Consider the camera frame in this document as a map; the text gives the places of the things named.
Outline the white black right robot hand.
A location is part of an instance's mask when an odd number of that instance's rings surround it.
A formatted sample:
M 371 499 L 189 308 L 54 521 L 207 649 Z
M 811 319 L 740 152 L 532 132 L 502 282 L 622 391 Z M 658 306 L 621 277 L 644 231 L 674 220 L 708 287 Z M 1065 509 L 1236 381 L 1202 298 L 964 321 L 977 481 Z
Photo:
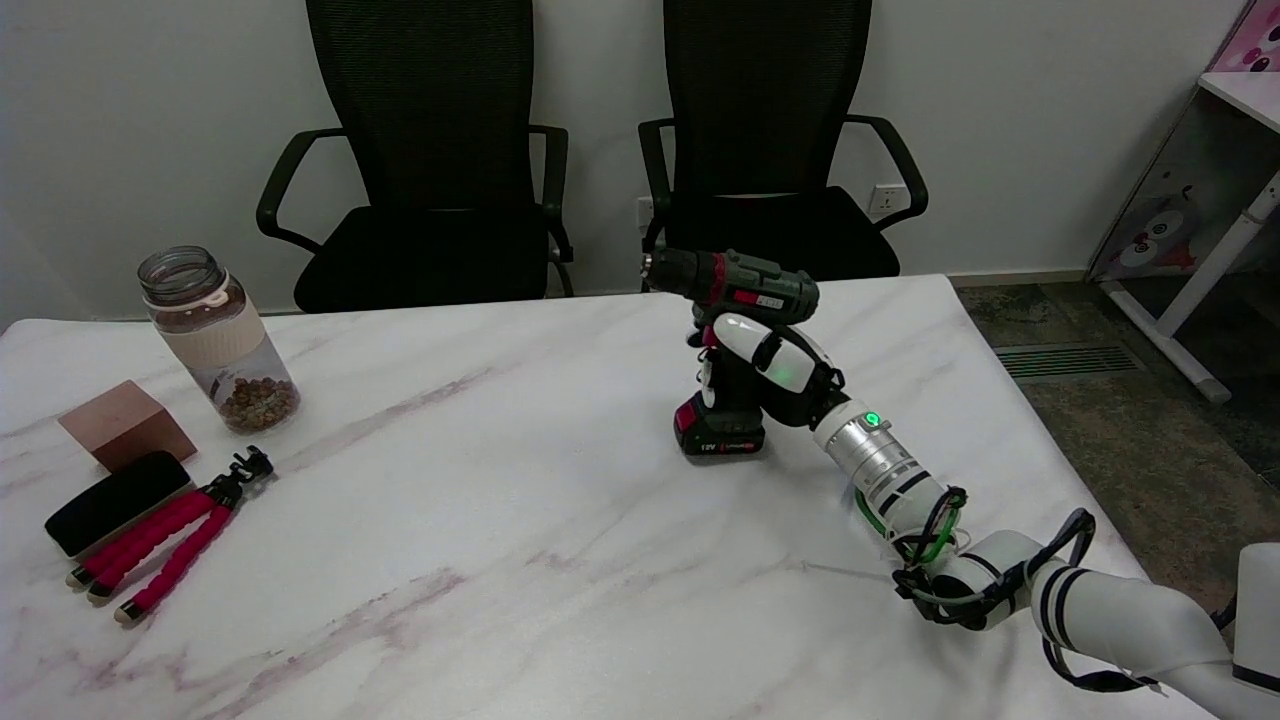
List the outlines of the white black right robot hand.
M 681 411 L 726 429 L 767 415 L 783 427 L 815 428 L 851 401 L 844 373 L 820 347 L 791 325 L 768 325 L 722 313 L 695 337 L 700 388 Z

